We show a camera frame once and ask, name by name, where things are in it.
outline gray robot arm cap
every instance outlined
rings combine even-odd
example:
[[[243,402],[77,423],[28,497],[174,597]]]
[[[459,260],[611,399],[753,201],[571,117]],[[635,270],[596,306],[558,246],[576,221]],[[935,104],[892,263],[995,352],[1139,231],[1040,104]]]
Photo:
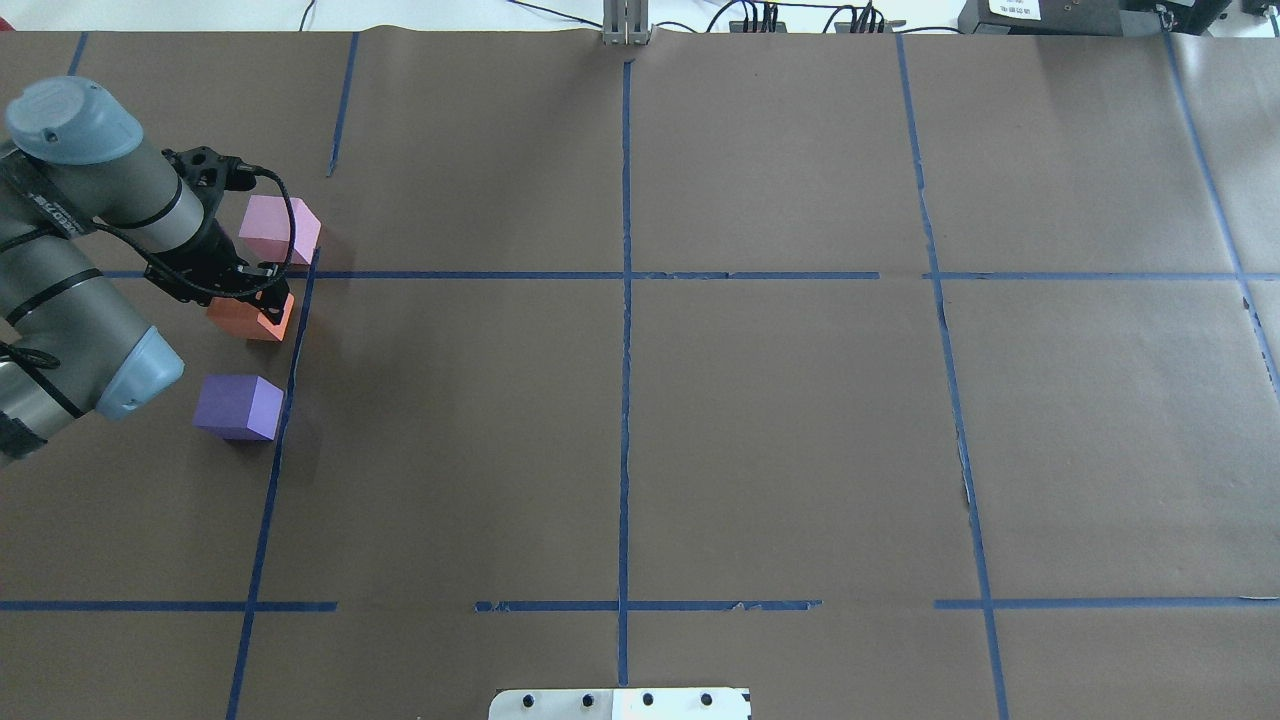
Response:
[[[5,128],[23,152],[60,165],[123,158],[142,142],[142,126],[99,83],[59,76],[28,86],[5,109]]]

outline foam cube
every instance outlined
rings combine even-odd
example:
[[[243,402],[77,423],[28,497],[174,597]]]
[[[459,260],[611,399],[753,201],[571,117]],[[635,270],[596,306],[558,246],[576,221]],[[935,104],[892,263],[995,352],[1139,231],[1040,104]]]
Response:
[[[293,314],[293,293],[284,300],[284,318],[279,325],[273,325],[257,307],[229,297],[215,297],[205,310],[205,316],[232,337],[244,340],[264,340],[283,342],[289,329],[289,315]]]
[[[307,204],[291,197],[293,219],[298,224],[297,240],[293,242],[291,265],[310,265],[320,240],[320,220]],[[268,263],[283,263],[284,251],[289,247],[289,215],[284,210],[284,199],[273,195],[252,195],[244,220],[241,222],[241,240],[259,258]]]
[[[209,375],[192,424],[223,439],[275,439],[284,392],[257,375]]]

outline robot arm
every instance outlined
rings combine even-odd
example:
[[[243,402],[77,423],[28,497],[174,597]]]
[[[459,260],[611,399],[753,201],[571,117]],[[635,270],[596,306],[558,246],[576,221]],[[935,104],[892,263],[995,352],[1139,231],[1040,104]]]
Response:
[[[124,418],[183,370],[72,238],[104,229],[124,240],[147,260],[147,279],[182,302],[234,297],[279,323],[288,295],[283,265],[250,266],[214,219],[224,190],[279,182],[270,172],[207,147],[161,154],[79,77],[28,87],[5,126],[0,315],[22,338],[0,343],[0,466],[91,410]]]

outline black cable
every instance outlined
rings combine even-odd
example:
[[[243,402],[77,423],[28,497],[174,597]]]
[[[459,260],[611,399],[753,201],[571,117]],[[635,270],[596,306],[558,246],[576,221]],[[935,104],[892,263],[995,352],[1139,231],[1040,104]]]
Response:
[[[835,10],[831,12],[831,17],[827,18],[827,24],[822,26],[822,32],[826,33],[828,29],[831,29],[831,23],[836,22],[836,15],[838,15],[840,13],[842,13],[845,10],[849,10],[850,13],[852,13],[854,14],[854,19],[858,19],[858,8],[854,8],[852,5],[841,5],[841,6],[838,6],[838,8],[836,8]]]
[[[604,26],[602,26],[600,23],[598,23],[595,20],[589,20],[586,18],[580,18],[577,15],[570,15],[567,13],[561,13],[559,10],[552,10],[550,8],[543,8],[541,5],[534,5],[531,3],[524,3],[522,0],[507,0],[507,3],[511,3],[512,5],[521,5],[524,8],[530,8],[532,10],[539,10],[539,12],[543,12],[543,13],[549,13],[549,14],[556,15],[558,18],[564,18],[566,20],[573,20],[573,22],[577,22],[577,23],[582,23],[585,26],[591,26],[594,28],[604,29]]]
[[[660,22],[660,23],[658,23],[658,24],[655,24],[655,26],[653,26],[653,27],[663,27],[663,26],[671,26],[671,27],[682,27],[682,28],[687,29],[689,32],[698,32],[696,29],[694,29],[694,28],[691,28],[691,27],[686,26],[685,23],[677,23],[677,22],[675,22],[675,20],[666,20],[666,22]]]
[[[307,15],[311,14],[311,8],[315,6],[316,6],[316,0],[311,0],[311,3],[307,3],[307,9],[302,10],[302,22],[298,23],[298,32],[302,32],[302,28],[307,24]]]
[[[748,6],[750,6],[750,9],[751,9],[753,13],[756,9],[755,8],[755,3],[751,3],[751,0],[730,0],[728,3],[724,3],[723,5],[721,5],[721,9],[716,10],[716,14],[712,15],[712,22],[707,23],[707,31],[705,32],[710,32],[716,27],[716,20],[718,20],[721,18],[721,15],[724,14],[726,10],[728,10],[733,5],[737,5],[739,3],[742,4],[742,29],[745,31],[746,29],[746,17],[748,17],[746,15],[746,9],[748,9]]]
[[[193,290],[193,291],[200,292],[202,295],[211,295],[214,297],[229,297],[232,300],[241,300],[241,299],[244,299],[244,297],[252,297],[252,296],[262,292],[264,290],[274,286],[275,283],[280,282],[282,279],[284,279],[284,269],[288,266],[289,259],[293,258],[293,246],[294,246],[294,243],[298,240],[298,220],[297,220],[297,217],[294,217],[294,214],[293,214],[293,200],[289,197],[289,191],[284,187],[284,181],[280,179],[280,176],[273,173],[271,170],[268,170],[266,168],[260,168],[257,165],[242,165],[241,169],[247,169],[248,172],[253,173],[257,177],[264,177],[264,178],[268,178],[271,182],[274,182],[280,188],[280,199],[284,200],[284,211],[289,217],[289,246],[284,251],[284,260],[282,260],[280,263],[271,263],[271,265],[273,265],[271,266],[271,274],[268,277],[268,279],[264,281],[262,283],[255,286],[251,290],[241,290],[241,291],[236,291],[236,292],[227,292],[224,290],[214,290],[214,288],[210,288],[210,287],[201,287],[201,286],[191,282],[189,279],[187,279],[187,277],[183,275],[182,273],[179,273],[178,270],[174,270],[173,268],[170,268],[168,263],[165,263],[164,260],[161,260],[160,258],[157,258],[150,250],[147,250],[147,249],[142,247],[141,245],[138,245],[137,242],[134,242],[133,238],[131,238],[129,236],[124,234],[123,232],[120,232],[120,231],[118,231],[118,229],[115,229],[115,228],[113,228],[110,225],[104,225],[104,224],[100,224],[100,223],[93,223],[93,227],[97,228],[97,229],[100,229],[100,231],[102,231],[102,232],[105,232],[105,233],[108,233],[108,234],[113,234],[116,238],[124,241],[125,245],[128,245],[129,247],[132,247],[134,252],[137,252],[138,255],[141,255],[142,259],[146,260],[147,264],[151,265],[152,268],[155,268],[160,274],[165,275],[166,278],[172,279],[173,282],[175,282],[175,283],[178,283],[178,284],[180,284],[180,286],[183,286],[183,287],[186,287],[188,290]]]
[[[906,29],[897,29],[897,31],[893,31],[893,32],[899,32],[899,33],[902,33],[902,32],[923,32],[925,29],[946,29],[946,31],[951,31],[951,32],[957,33],[957,35],[964,35],[963,32],[960,32],[960,28],[947,27],[947,26],[909,27]]]
[[[37,368],[40,370],[56,370],[63,361],[44,350],[33,347],[14,347],[8,342],[0,342],[0,360],[13,360],[19,368]]]

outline orange block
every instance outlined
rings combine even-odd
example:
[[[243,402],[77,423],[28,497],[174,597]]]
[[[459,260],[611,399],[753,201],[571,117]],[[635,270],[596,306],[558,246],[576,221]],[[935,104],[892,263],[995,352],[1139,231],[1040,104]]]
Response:
[[[244,340],[265,340],[270,342],[283,342],[284,333],[289,329],[289,315],[293,314],[293,293],[284,301],[284,318],[279,325],[273,325],[257,307],[232,300],[229,297],[215,297],[209,304],[205,315],[229,336]]]

